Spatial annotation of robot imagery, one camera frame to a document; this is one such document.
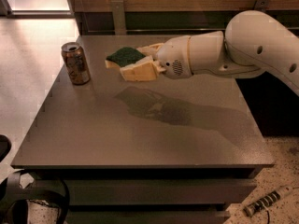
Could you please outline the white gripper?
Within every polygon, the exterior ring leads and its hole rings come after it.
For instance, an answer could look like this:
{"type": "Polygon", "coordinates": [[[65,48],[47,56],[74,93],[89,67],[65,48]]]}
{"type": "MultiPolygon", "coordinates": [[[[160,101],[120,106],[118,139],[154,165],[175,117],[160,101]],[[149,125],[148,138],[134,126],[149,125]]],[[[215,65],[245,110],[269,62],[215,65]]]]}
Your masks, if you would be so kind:
{"type": "Polygon", "coordinates": [[[147,56],[136,63],[120,69],[125,81],[152,81],[161,73],[171,79],[183,79],[192,76],[189,65],[190,37],[171,38],[163,43],[139,47],[137,50],[147,56]]]}

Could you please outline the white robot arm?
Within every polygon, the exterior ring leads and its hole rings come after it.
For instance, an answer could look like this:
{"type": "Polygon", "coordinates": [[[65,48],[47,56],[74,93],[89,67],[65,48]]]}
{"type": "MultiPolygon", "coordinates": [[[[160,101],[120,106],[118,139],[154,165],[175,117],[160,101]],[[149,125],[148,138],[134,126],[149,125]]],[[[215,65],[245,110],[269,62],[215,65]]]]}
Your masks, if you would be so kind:
{"type": "Polygon", "coordinates": [[[121,69],[127,81],[209,74],[252,78],[268,72],[299,94],[299,37],[269,15],[244,11],[222,31],[185,35],[139,49],[145,57],[121,69]]]}

